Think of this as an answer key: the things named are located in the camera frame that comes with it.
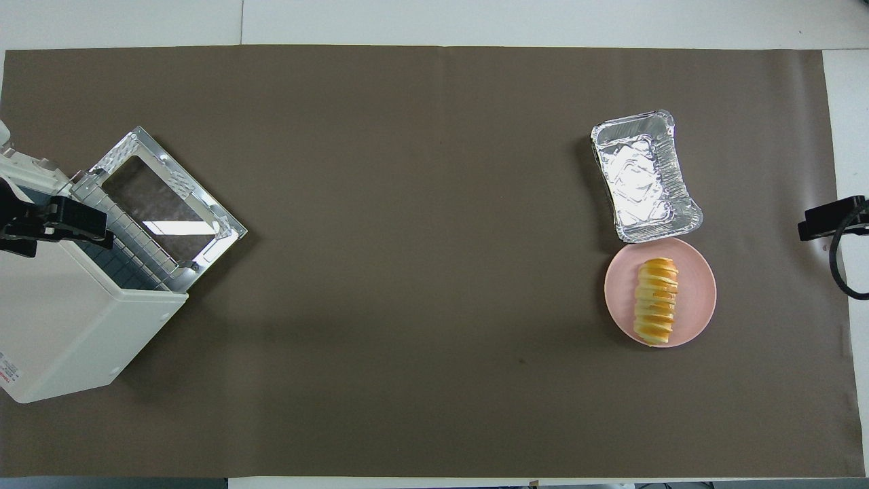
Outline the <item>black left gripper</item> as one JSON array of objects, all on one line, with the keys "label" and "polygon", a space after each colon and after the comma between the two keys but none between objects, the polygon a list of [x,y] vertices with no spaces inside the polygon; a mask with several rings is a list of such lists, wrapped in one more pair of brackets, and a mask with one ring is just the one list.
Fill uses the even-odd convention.
[{"label": "black left gripper", "polygon": [[[53,196],[49,200],[49,223],[46,227],[40,208],[16,195],[8,182],[1,183],[1,250],[20,257],[35,257],[37,241],[86,242],[112,249],[114,234],[107,229],[107,215],[69,197]],[[91,236],[83,232],[105,232]]]}]

